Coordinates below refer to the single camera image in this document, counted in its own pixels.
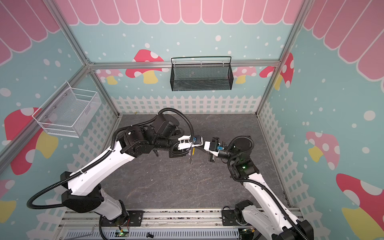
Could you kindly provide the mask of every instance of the pink mushroom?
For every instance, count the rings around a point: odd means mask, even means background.
[[[308,149],[312,160],[318,162],[320,157],[324,155],[328,167],[334,170],[340,160],[340,147],[336,137],[320,132],[307,132],[306,138],[308,142],[314,145],[313,148]]]
[[[133,62],[164,62],[164,60],[152,51],[141,49],[137,52]],[[161,72],[169,71],[168,68],[127,69],[125,75],[127,75],[129,78],[136,78],[143,74],[145,84],[154,84],[159,81],[155,76],[155,70]]]
[[[245,76],[256,76],[256,68],[255,67],[238,67],[235,68],[233,71],[233,76],[237,78],[236,83],[237,84],[243,84],[245,83]]]
[[[114,76],[123,76],[123,74],[118,69],[98,69],[96,73],[103,83],[105,82],[105,79],[107,79],[107,83],[109,85],[116,85],[118,83]]]

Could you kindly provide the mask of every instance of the wall mural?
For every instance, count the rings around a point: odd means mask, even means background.
[[[164,61],[179,56],[278,59],[302,0],[57,3],[90,61],[129,62],[142,49]]]
[[[383,10],[382,1],[316,0],[292,49],[292,83],[261,111],[288,197],[318,240],[384,239],[384,94],[372,83],[384,76],[375,58]]]

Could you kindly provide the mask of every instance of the light blue wall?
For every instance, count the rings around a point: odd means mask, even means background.
[[[384,235],[371,238],[373,228],[362,230],[348,224],[342,208],[359,207],[347,197],[348,194],[343,194],[336,182],[338,174],[346,174],[379,188],[378,191],[384,189],[384,93],[380,83],[367,81],[356,71],[355,64],[346,64],[339,58],[337,51],[326,48],[323,40],[314,38],[311,31],[301,31],[292,54],[295,73],[291,86],[286,88],[282,85],[279,91],[273,89],[267,103],[269,107],[264,109],[267,114],[267,109],[272,108],[284,141],[289,144],[288,150],[293,153],[292,159],[297,162],[295,173],[302,173],[302,183],[309,185],[307,199],[291,195],[291,201],[295,206],[301,207],[304,218],[311,220],[319,236],[317,239],[326,239],[328,233],[326,229],[318,228],[321,224],[330,230],[331,240],[358,240],[355,234],[364,236],[360,239],[383,239]],[[366,120],[366,111],[374,111],[376,117]],[[308,142],[307,132],[335,136],[340,149],[340,161],[336,169],[329,168],[324,156],[319,162],[312,160],[308,149],[313,144]],[[364,147],[369,149],[369,153],[364,153],[367,152],[363,150]],[[289,155],[276,159],[276,163],[281,164],[287,157]],[[280,173],[286,175],[283,170],[279,168]],[[285,179],[285,185],[291,194],[293,185],[294,189],[300,187],[296,183],[292,184],[291,177]],[[314,198],[315,209],[311,207],[309,210],[307,205],[310,205],[310,197]],[[375,211],[384,210],[382,203],[372,207]],[[316,223],[315,215],[321,217]],[[351,219],[360,219],[360,225],[366,221],[358,215]],[[382,221],[383,219],[379,219],[377,223],[382,225]]]

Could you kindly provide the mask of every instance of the yellow mushroom stem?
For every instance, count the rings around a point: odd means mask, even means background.
[[[154,83],[157,83],[159,81],[155,75],[155,71],[153,71],[153,70],[144,72],[143,76],[144,76],[144,83],[145,84],[154,84]]]

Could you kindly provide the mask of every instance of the white polka dot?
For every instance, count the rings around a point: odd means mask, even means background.
[[[158,58],[159,56],[158,56],[156,53],[151,52],[151,57],[153,57],[153,58]]]
[[[35,111],[33,108],[22,108],[20,109],[21,113],[24,114],[25,116],[31,116]]]
[[[336,154],[340,154],[340,147],[339,147],[339,146],[336,146],[336,147],[334,148],[334,151],[335,151]]]
[[[33,163],[33,159],[35,158],[35,151],[36,149],[32,149],[32,150],[29,150],[26,154],[25,154],[25,160],[29,163]]]
[[[8,88],[1,88],[0,94],[4,97],[9,97],[11,95],[11,91]]]
[[[375,119],[375,117],[376,117],[376,113],[372,110],[366,111],[364,113],[364,119],[367,121],[372,121],[373,119]]]
[[[323,150],[324,151],[328,151],[329,150],[328,144],[326,144],[326,143],[323,144]]]
[[[352,192],[351,190],[345,190],[343,191],[345,196],[347,196],[349,199],[351,199],[352,202],[354,202],[357,206],[360,206],[360,199],[356,195],[356,193]]]
[[[6,182],[5,188],[9,190],[13,187],[14,184],[15,184],[14,180],[9,180],[8,182]]]
[[[363,148],[362,148],[362,152],[363,152],[363,153],[369,153],[369,148],[367,148],[367,147],[363,147]]]
[[[4,140],[4,141],[1,142],[1,144],[2,144],[3,146],[6,146],[6,145],[8,145],[8,143],[10,143],[10,142],[11,142],[11,140]]]
[[[369,194],[378,196],[383,191],[381,188],[370,185],[369,183],[360,181],[361,187]]]
[[[329,162],[329,163],[328,163],[328,167],[329,167],[329,169],[331,169],[331,170],[335,170],[335,165],[334,165],[332,162]]]

